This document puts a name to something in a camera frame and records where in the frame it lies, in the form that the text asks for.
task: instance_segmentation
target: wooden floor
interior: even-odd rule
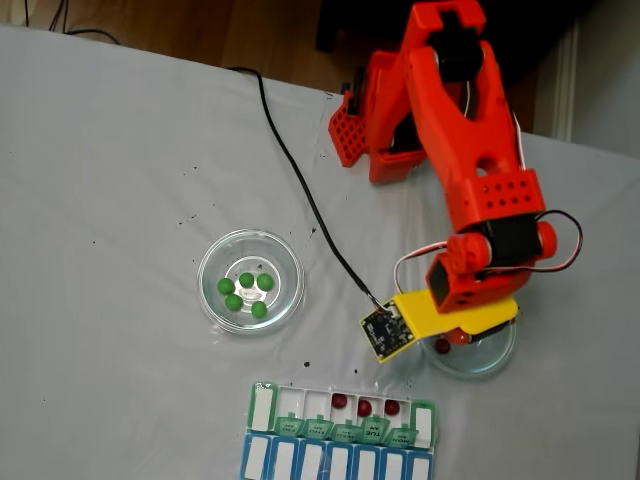
[[[47,29],[58,2],[29,0],[30,26]],[[67,29],[100,28],[131,48],[208,65],[253,67],[269,78],[337,92],[356,67],[366,65],[373,50],[394,45],[341,32],[335,53],[317,52],[320,2],[70,0]],[[23,25],[24,20],[24,0],[0,0],[0,22]],[[536,78],[534,72],[507,92],[525,131],[533,128]]]

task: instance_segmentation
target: glass petri dish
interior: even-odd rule
[[[476,380],[498,373],[511,359],[518,338],[515,320],[493,335],[468,345],[450,344],[447,353],[440,353],[435,343],[440,335],[422,341],[422,349],[437,368],[462,379]]]
[[[244,272],[255,278],[268,273],[273,288],[260,290],[256,283],[249,288],[240,285]],[[242,299],[242,308],[233,312],[224,303],[225,295],[218,291],[218,281],[230,278],[235,293]],[[207,251],[198,269],[200,302],[209,318],[229,332],[252,334],[264,332],[289,320],[304,292],[302,262],[293,250],[276,235],[260,230],[238,230],[216,241]],[[262,301],[267,315],[257,319],[251,305]]]

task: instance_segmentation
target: cable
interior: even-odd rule
[[[56,13],[53,15],[51,19],[51,24],[49,24],[49,31],[55,32],[58,26],[58,21],[60,20],[60,15],[64,9],[64,15],[62,16],[62,33],[65,35],[80,35],[83,33],[97,33],[100,35],[104,35],[105,37],[109,37],[113,43],[116,45],[121,45],[116,37],[111,35],[109,32],[105,32],[104,30],[100,30],[99,28],[78,28],[75,30],[67,30],[67,19],[69,18],[69,0],[60,0],[58,3],[58,8],[56,8]]]
[[[53,18],[51,19],[51,24],[49,25],[50,32],[56,31],[56,27],[58,26],[58,19],[60,18],[60,13],[62,13],[62,7],[64,7],[64,2],[65,0],[60,0],[60,3],[58,3],[58,8],[56,9],[56,13],[53,15]]]
[[[262,101],[262,108],[264,109],[265,116],[267,117],[267,122],[269,122],[269,127],[271,128],[271,132],[273,133],[273,136],[276,138],[276,140],[278,142],[278,145],[280,145],[280,148],[284,152],[285,156],[289,160],[289,163],[291,164],[291,167],[293,168],[293,171],[296,174],[296,177],[298,177],[298,181],[300,182],[300,185],[302,186],[302,190],[304,190],[304,194],[306,195],[307,200],[309,202],[309,205],[311,206],[311,210],[313,211],[313,215],[316,217],[318,225],[320,226],[320,230],[322,230],[324,238],[327,240],[327,243],[329,244],[329,248],[333,252],[334,256],[338,259],[338,261],[340,262],[342,267],[347,271],[349,276],[352,278],[352,280],[358,286],[358,288],[360,288],[360,290],[362,290],[364,292],[364,294],[367,297],[369,297],[369,300],[371,300],[371,302],[373,302],[373,304],[375,305],[376,310],[379,310],[379,309],[386,310],[385,307],[380,303],[380,301],[378,301],[378,299],[373,296],[373,294],[371,293],[369,288],[360,279],[360,277],[358,277],[356,272],[354,272],[353,268],[351,268],[351,265],[349,265],[349,263],[342,256],[342,254],[340,253],[340,251],[338,250],[336,245],[333,243],[333,239],[331,238],[331,235],[329,234],[329,230],[327,229],[327,226],[325,225],[324,220],[322,219],[322,215],[320,215],[320,211],[318,210],[318,206],[316,205],[316,202],[313,199],[313,196],[311,195],[311,191],[309,190],[309,186],[307,185],[307,182],[305,181],[305,179],[304,179],[304,177],[302,175],[302,172],[298,168],[298,164],[296,163],[295,159],[293,158],[293,156],[289,152],[289,149],[286,147],[286,145],[282,141],[282,138],[280,137],[280,134],[278,133],[278,130],[277,130],[275,124],[273,123],[273,119],[271,118],[271,113],[269,112],[269,106],[267,105],[267,96],[266,96],[265,90],[264,90],[264,83],[262,81],[262,75],[260,75],[260,73],[258,71],[254,70],[252,68],[247,68],[247,67],[232,67],[232,68],[229,68],[229,70],[233,70],[234,72],[240,72],[240,73],[250,73],[250,74],[254,75],[258,79],[258,86],[260,87],[260,100]]]
[[[400,259],[393,267],[393,281],[396,284],[396,290],[400,293],[404,293],[404,291],[400,287],[400,282],[398,281],[398,268],[400,267],[400,264],[402,262],[404,262],[405,260],[409,260],[410,258],[421,257],[422,255],[426,255],[427,253],[435,252],[437,250],[444,250],[446,248],[447,242],[437,242],[432,243],[431,245],[427,245],[426,247],[414,250],[413,252],[407,253],[406,255],[400,257]]]
[[[68,16],[69,16],[69,0],[66,0],[64,2],[64,17],[62,18],[62,33],[67,33],[67,17]]]
[[[571,222],[573,222],[573,224],[578,229],[578,242],[576,243],[576,248],[573,250],[573,253],[565,262],[553,267],[531,267],[529,265],[519,265],[519,266],[513,266],[513,267],[489,267],[484,269],[483,271],[489,274],[491,274],[492,272],[495,272],[495,273],[510,272],[513,270],[529,270],[530,272],[550,273],[550,272],[560,272],[562,270],[569,268],[573,264],[573,262],[576,261],[576,258],[578,258],[578,255],[582,250],[582,240],[583,240],[582,226],[580,225],[580,222],[578,222],[578,220],[576,220],[572,215],[568,214],[564,210],[557,210],[557,209],[547,210],[546,212],[542,212],[541,214],[536,216],[536,221],[551,214],[562,215],[563,217],[568,218],[569,220],[571,220]]]
[[[516,127],[516,140],[518,141],[518,155],[520,156],[520,168],[522,170],[526,170],[527,166],[524,163],[524,151],[522,150],[522,131],[520,130],[520,124],[518,123],[518,119],[516,118],[516,114],[512,111],[511,115],[513,116],[513,123]]]
[[[118,39],[116,37],[111,35],[109,32],[105,32],[104,30],[100,30],[98,28],[79,28],[77,30],[68,30],[68,31],[66,31],[64,33],[65,33],[65,35],[79,35],[81,33],[99,33],[100,35],[104,35],[106,37],[109,37],[111,39],[111,41],[113,43],[115,43],[116,45],[121,45],[121,43],[118,41]]]
[[[471,104],[471,82],[467,80],[467,106],[464,107],[464,116],[467,117],[469,113],[469,105]]]

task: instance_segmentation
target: red robotic arm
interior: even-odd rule
[[[346,92],[329,132],[345,167],[362,153],[369,179],[402,179],[429,158],[444,186],[454,231],[426,280],[440,313],[498,300],[522,287],[531,266],[555,253],[538,222],[545,205],[536,174],[524,168],[514,119],[475,0],[418,3],[398,53],[375,52],[364,88]],[[469,113],[457,99],[466,87]]]

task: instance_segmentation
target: white label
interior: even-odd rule
[[[427,480],[429,478],[429,459],[414,458],[413,459],[413,475],[411,480]]]
[[[349,450],[334,447],[331,453],[331,474],[329,475],[329,480],[346,480],[348,461]]]
[[[278,443],[276,452],[276,466],[273,471],[273,480],[291,480],[293,469],[294,445],[287,442]]]
[[[253,421],[251,429],[259,432],[269,430],[269,417],[271,416],[271,398],[273,390],[268,388],[256,388],[256,401],[253,404]]]
[[[260,480],[262,478],[262,468],[264,467],[264,457],[267,455],[269,441],[263,437],[253,437],[249,445],[249,457],[247,458],[247,468],[244,470],[246,480]]]
[[[416,409],[416,447],[431,448],[431,410],[428,408]]]
[[[385,480],[402,480],[402,455],[396,453],[387,454],[387,470]]]
[[[360,452],[360,464],[358,465],[358,480],[373,480],[376,473],[376,454],[362,450]]]
[[[320,460],[322,460],[322,447],[307,445],[300,480],[316,480],[320,471]]]

